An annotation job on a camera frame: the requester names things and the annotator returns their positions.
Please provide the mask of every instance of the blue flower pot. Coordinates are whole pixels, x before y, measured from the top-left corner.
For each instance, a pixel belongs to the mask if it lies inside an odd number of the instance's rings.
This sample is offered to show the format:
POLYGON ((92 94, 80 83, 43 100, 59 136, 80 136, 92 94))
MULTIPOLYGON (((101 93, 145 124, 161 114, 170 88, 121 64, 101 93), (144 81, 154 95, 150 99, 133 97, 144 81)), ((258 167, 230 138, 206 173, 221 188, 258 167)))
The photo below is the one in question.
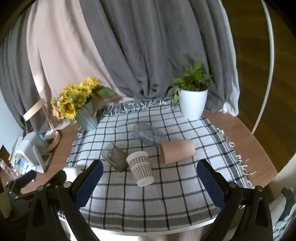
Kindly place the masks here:
POLYGON ((98 118, 96 115, 94 115, 94 113, 95 110, 92 100, 77 110, 76 120, 87 132, 93 131, 98 127, 98 118))

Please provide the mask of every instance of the plaid tablecloth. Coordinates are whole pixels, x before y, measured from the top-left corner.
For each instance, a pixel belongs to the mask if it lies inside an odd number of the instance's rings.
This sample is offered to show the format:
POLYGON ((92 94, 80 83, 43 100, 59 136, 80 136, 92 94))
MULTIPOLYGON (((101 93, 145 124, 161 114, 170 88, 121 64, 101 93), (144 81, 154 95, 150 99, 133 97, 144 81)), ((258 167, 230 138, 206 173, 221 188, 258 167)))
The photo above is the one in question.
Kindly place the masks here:
POLYGON ((196 163, 203 158, 227 181, 250 188, 234 150, 207 118, 189 121, 182 117, 180 106, 171 106, 170 100, 127 106, 131 108, 119 106, 120 115, 117 108, 116 111, 115 107, 109 108, 100 117, 96 130, 81 131, 68 159, 68 166, 82 170, 94 159, 100 159, 104 164, 101 180, 87 205, 80 209, 91 227, 129 233, 159 232, 216 217, 220 209, 213 205, 196 173, 196 163), (132 128, 137 122, 145 122, 161 130, 168 140, 192 139, 195 155, 164 165, 157 148, 133 137, 132 128), (146 151, 155 182, 138 187, 129 168, 122 173, 116 172, 100 154, 102 148, 111 142, 128 155, 146 151))

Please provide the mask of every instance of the artificial sunflower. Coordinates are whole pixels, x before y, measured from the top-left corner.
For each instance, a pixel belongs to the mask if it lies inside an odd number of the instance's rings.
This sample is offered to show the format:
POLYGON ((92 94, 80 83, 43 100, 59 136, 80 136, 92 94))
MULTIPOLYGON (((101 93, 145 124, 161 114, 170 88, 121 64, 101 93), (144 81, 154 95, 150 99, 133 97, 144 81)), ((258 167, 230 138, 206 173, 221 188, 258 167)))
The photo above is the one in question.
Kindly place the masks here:
POLYGON ((78 87, 76 85, 74 85, 74 84, 68 84, 66 86, 66 88, 59 93, 59 96, 60 96, 60 98, 63 97, 63 99, 66 99, 67 98, 67 94, 69 92, 73 92, 74 90, 77 90, 77 89, 78 89, 78 87))
POLYGON ((58 118, 59 118, 59 112, 56 110, 55 107, 52 108, 52 114, 53 114, 55 117, 58 117, 58 118))
POLYGON ((98 81, 97 79, 92 78, 92 77, 87 77, 85 79, 85 81, 83 82, 83 84, 88 85, 91 89, 94 89, 96 87, 99 87, 100 81, 98 81))
POLYGON ((89 96, 91 94, 91 88, 89 87, 89 85, 85 85, 83 83, 80 83, 78 85, 78 90, 82 91, 84 94, 86 94, 87 96, 89 96))
POLYGON ((60 104, 62 115, 70 120, 75 120, 76 107, 73 100, 66 100, 60 104))
POLYGON ((73 98, 73 103, 76 105, 77 108, 81 108, 85 105, 87 95, 79 90, 74 91, 75 97, 73 98))

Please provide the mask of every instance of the potted plant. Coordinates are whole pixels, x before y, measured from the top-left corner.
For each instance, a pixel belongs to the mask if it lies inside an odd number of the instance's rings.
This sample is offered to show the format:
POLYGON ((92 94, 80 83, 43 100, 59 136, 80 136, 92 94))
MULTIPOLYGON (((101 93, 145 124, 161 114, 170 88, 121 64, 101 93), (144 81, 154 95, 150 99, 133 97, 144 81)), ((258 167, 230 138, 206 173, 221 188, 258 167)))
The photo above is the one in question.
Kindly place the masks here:
POLYGON ((182 78, 175 78, 171 86, 177 86, 173 105, 180 101, 183 116, 191 121, 200 119, 205 108, 210 77, 202 69, 202 60, 186 63, 182 78))
POLYGON ((87 77, 79 85, 70 84, 59 93, 58 98, 51 98, 52 114, 59 120, 69 119, 70 125, 77 121, 86 131, 95 130, 98 126, 93 97, 107 98, 116 93, 100 82, 87 77))

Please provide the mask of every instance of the patterned paper cup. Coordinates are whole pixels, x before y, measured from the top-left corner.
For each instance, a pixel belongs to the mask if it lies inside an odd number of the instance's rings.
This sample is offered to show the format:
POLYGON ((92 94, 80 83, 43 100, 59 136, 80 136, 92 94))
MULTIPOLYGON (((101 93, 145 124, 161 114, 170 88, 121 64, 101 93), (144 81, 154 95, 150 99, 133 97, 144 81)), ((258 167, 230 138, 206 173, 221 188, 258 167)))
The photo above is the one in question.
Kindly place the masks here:
POLYGON ((148 186, 154 183, 154 177, 148 161, 147 152, 134 152, 126 158, 126 161, 131 168, 131 172, 139 187, 148 186))

